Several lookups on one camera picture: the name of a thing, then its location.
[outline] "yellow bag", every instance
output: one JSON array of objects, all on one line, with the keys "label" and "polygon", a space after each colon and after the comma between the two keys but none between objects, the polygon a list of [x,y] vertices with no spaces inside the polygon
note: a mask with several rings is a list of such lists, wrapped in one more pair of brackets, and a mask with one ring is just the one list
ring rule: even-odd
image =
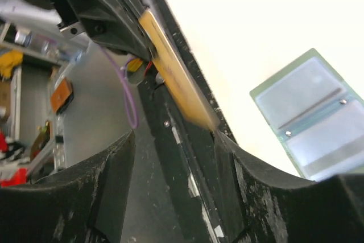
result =
[{"label": "yellow bag", "polygon": [[7,80],[13,76],[13,69],[23,61],[23,53],[20,51],[0,48],[0,76]]}]

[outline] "gray panel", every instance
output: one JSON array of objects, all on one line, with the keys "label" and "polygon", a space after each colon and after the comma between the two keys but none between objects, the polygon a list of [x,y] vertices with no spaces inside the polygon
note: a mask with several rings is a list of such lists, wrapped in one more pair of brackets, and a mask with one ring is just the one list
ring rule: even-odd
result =
[{"label": "gray panel", "polygon": [[[75,98],[63,121],[67,166],[103,150],[130,129],[113,67],[95,44],[90,47],[68,75]],[[133,94],[140,124],[121,242],[184,242],[136,88]]]},{"label": "gray panel", "polygon": [[[309,178],[336,165],[339,167],[331,168],[330,174],[359,166],[364,159],[364,107],[358,101],[343,105],[330,117],[293,136],[287,146]],[[354,156],[354,162],[348,161]]]},{"label": "gray panel", "polygon": [[344,92],[344,87],[313,57],[294,69],[257,98],[268,123],[280,129]]},{"label": "gray panel", "polygon": [[31,146],[48,118],[48,72],[22,65],[19,140]]}]

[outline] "purple cable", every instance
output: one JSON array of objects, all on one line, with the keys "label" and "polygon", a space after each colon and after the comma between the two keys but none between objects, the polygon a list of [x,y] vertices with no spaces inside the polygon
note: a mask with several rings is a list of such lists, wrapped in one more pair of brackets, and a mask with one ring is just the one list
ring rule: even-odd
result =
[{"label": "purple cable", "polygon": [[[115,71],[116,71],[116,73],[119,77],[119,80],[124,89],[124,102],[125,102],[125,110],[126,110],[127,119],[129,120],[131,128],[136,129],[139,125],[139,117],[138,117],[137,107],[135,106],[135,101],[133,99],[133,96],[131,94],[131,91],[130,91],[130,88],[129,88],[129,85],[127,82],[127,69],[126,69],[128,63],[133,61],[135,59],[135,57],[132,57],[131,59],[129,59],[126,62],[125,66],[120,68],[118,66],[118,64],[114,61],[112,56],[107,52],[107,50],[105,50],[103,47],[100,47],[100,49],[106,55],[107,59],[109,59],[110,63],[115,68]],[[131,111],[133,112],[133,116],[134,116],[133,119],[130,114],[129,104],[131,107]]]}]

